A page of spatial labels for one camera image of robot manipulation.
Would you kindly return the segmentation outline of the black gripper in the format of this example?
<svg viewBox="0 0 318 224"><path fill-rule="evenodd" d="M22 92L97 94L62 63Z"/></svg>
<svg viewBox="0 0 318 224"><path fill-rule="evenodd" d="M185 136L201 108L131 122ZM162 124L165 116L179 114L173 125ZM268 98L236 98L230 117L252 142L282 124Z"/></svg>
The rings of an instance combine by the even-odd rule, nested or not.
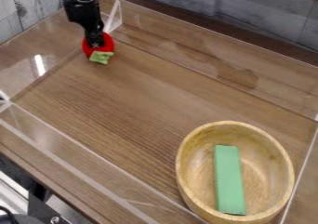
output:
<svg viewBox="0 0 318 224"><path fill-rule="evenodd" d="M101 9L98 0L81 2L78 0L63 0L63 7L67 18L77 23L85 30L85 37L90 47L102 47L103 38L103 21L101 18Z"/></svg>

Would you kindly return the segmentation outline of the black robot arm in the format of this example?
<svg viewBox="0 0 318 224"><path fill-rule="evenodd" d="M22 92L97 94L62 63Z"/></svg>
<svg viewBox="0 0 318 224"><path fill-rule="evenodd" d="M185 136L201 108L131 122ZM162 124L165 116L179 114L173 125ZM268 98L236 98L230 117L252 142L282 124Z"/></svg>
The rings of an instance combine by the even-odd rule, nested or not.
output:
<svg viewBox="0 0 318 224"><path fill-rule="evenodd" d="M62 0L67 18L85 30L89 47L105 45L103 28L98 0Z"/></svg>

